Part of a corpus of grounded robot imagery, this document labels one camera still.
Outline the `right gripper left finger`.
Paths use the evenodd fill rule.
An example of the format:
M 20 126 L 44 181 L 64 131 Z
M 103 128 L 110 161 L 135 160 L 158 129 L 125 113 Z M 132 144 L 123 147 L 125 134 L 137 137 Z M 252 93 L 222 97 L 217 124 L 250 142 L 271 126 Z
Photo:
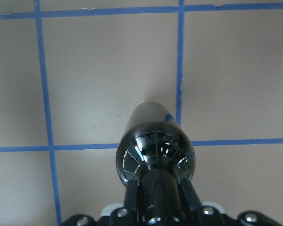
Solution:
M 128 181 L 123 206 L 112 211 L 110 225 L 145 226 L 142 195 L 142 184 L 137 179 Z

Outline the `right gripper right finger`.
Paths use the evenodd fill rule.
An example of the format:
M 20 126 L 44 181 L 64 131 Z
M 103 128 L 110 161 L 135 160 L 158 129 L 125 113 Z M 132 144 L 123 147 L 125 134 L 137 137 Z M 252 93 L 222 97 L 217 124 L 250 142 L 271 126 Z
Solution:
M 219 210 L 203 205 L 190 180 L 182 179 L 179 183 L 186 226 L 224 226 L 225 222 Z

